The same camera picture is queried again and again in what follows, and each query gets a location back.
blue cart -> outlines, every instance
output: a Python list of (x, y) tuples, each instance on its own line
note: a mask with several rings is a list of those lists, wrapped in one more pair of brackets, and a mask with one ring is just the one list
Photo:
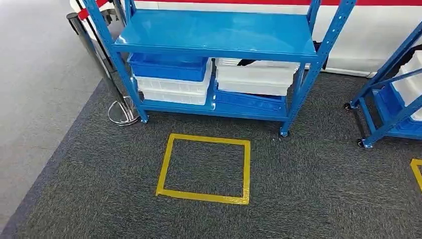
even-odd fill
[[(407, 107), (397, 102), (395, 97), (397, 92), (392, 89), (391, 83), (407, 77), (422, 73), (422, 69), (417, 69), (406, 74), (387, 77), (387, 74), (396, 66), (403, 56), (409, 52), (410, 48), (422, 35), (422, 22), (400, 45), (396, 52), (388, 59), (378, 73), (369, 80), (365, 86), (355, 95), (344, 107), (346, 110), (361, 107), (366, 123), (370, 130), (370, 135), (357, 140), (360, 147), (372, 148), (373, 144), (385, 136), (422, 139), (422, 122), (412, 121), (410, 116), (422, 108), (422, 96), (416, 98)], [(376, 128), (371, 114), (365, 103), (365, 98), (371, 97), (381, 117), (383, 125)]]
[[(280, 134), (287, 136), (355, 0), (341, 1), (318, 51), (312, 32), (320, 0), (313, 0), (308, 13), (303, 15), (135, 9), (133, 0), (126, 0), (126, 26), (116, 41), (112, 40), (95, 0), (84, 0), (84, 3), (143, 123), (148, 121), (147, 111), (273, 120), (284, 122)], [(281, 100), (277, 111), (216, 106), (213, 82), (205, 105), (197, 106), (142, 100), (136, 80), (127, 73), (119, 52), (298, 62), (300, 67), (291, 105)], [(307, 63), (310, 68), (304, 77)]]

white bin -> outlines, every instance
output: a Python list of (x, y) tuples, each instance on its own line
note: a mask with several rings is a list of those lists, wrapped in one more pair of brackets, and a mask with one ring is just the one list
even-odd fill
[(222, 58), (217, 62), (218, 89), (229, 92), (286, 96), (298, 63), (256, 61), (237, 66), (240, 59)]
[(166, 101), (191, 105), (205, 105), (207, 89), (212, 73), (211, 60), (207, 63), (204, 80), (191, 82), (160, 78), (136, 77), (138, 88), (144, 98), (153, 101)]
[(141, 91), (148, 90), (165, 90), (165, 91), (174, 91), (181, 93), (204, 93), (208, 89), (210, 84), (210, 79), (207, 74), (211, 75), (212, 72), (212, 62), (211, 59), (208, 60), (207, 70), (205, 71), (204, 80), (201, 82), (195, 81), (183, 81), (183, 80), (174, 80), (174, 79), (163, 79), (163, 78), (152, 78), (152, 77), (141, 77), (135, 76), (135, 79), (138, 81), (138, 88)]
[[(422, 68), (422, 51), (416, 51), (412, 59), (402, 66), (397, 76), (412, 72)], [(405, 106), (412, 103), (417, 97), (422, 95), (422, 74), (414, 75), (393, 82), (393, 87), (399, 92)], [(412, 115), (413, 120), (422, 121), (422, 109), (419, 109)]]

floor tape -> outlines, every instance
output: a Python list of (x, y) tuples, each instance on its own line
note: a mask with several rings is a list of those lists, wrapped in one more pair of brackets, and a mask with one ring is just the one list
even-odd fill
[[(244, 163), (243, 163), (243, 195), (242, 197), (229, 197), (212, 194), (201, 194), (191, 192), (181, 192), (175, 190), (164, 189), (166, 175), (169, 168), (170, 156), (173, 149), (173, 142), (175, 139), (184, 139), (190, 141), (211, 142), (211, 143), (226, 143), (244, 146)], [(231, 139), (231, 138), (216, 138), (205, 137), (187, 134), (170, 134), (169, 141), (167, 142), (166, 153), (164, 154), (163, 166), (161, 167), (160, 177), (158, 179), (157, 191), (155, 195), (165, 195), (173, 198), (192, 199), (208, 202), (228, 203), (228, 204), (249, 204), (249, 187), (250, 187), (250, 141)]]
[(422, 192), (422, 175), (421, 171), (419, 170), (419, 166), (422, 166), (422, 159), (412, 159), (410, 162), (410, 167), (412, 168), (416, 181), (418, 182)]

top shelf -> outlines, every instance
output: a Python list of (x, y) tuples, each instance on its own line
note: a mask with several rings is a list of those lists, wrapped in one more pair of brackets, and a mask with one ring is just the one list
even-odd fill
[(121, 52), (317, 60), (306, 16), (298, 14), (137, 10), (113, 47)]

plastic storage bin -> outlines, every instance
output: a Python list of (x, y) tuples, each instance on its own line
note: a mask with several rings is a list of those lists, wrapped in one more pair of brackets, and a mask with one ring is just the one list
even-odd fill
[[(208, 61), (206, 66), (206, 71), (211, 71), (211, 59)], [(210, 84), (210, 79), (208, 77), (203, 77), (203, 80), (200, 82), (195, 81), (183, 81), (175, 79), (164, 79), (164, 78), (152, 78), (152, 77), (140, 77), (135, 76), (135, 79), (138, 81), (138, 88), (141, 91), (148, 90), (165, 90), (165, 91), (174, 91), (181, 93), (200, 93), (203, 94), (207, 91), (208, 85)]]
[(146, 100), (153, 101), (166, 101), (174, 103), (183, 103), (191, 105), (205, 105), (207, 99), (207, 89), (210, 85), (212, 63), (211, 60), (207, 64), (205, 76), (200, 84), (198, 82), (184, 82), (179, 80), (170, 79), (149, 79), (147, 83), (153, 82), (154, 84), (145, 84), (143, 79), (138, 79), (138, 88), (144, 94)]
[(297, 63), (256, 61), (237, 66), (239, 59), (217, 61), (218, 88), (228, 92), (286, 96), (293, 83)]
[[(422, 51), (416, 51), (412, 59), (400, 68), (397, 75), (406, 74), (420, 68), (422, 68)], [(417, 97), (422, 95), (422, 74), (395, 81), (392, 83), (392, 86), (398, 92), (402, 107), (408, 106)], [(422, 109), (415, 112), (412, 115), (412, 119), (422, 121)]]
[(135, 76), (201, 82), (208, 58), (131, 53), (127, 61)]
[(222, 104), (233, 107), (243, 106), (265, 111), (279, 111), (286, 104), (284, 96), (254, 96), (249, 94), (226, 92), (219, 89), (219, 83), (214, 84), (215, 105), (218, 107)]
[[(391, 83), (380, 90), (379, 94), (388, 109), (388, 112), (382, 112), (381, 115), (384, 115), (383, 121), (388, 121), (391, 117), (397, 115), (399, 111), (403, 109), (404, 101)], [(397, 125), (397, 129), (422, 132), (422, 121), (416, 121), (409, 117), (407, 120), (399, 123)]]

